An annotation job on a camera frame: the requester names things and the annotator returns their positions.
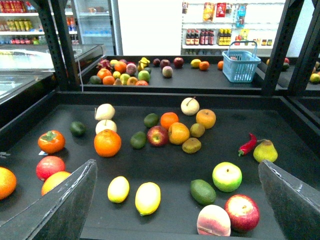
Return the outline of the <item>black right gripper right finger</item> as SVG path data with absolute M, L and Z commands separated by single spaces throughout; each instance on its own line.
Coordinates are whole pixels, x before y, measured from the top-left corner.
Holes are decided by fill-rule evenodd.
M 259 163 L 258 175 L 286 239 L 318 240 L 320 192 L 268 160 Z

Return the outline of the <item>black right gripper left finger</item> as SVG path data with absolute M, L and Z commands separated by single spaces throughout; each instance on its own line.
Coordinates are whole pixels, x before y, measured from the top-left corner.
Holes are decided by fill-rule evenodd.
M 94 159 L 0 226 L 2 240 L 78 240 L 93 201 Z

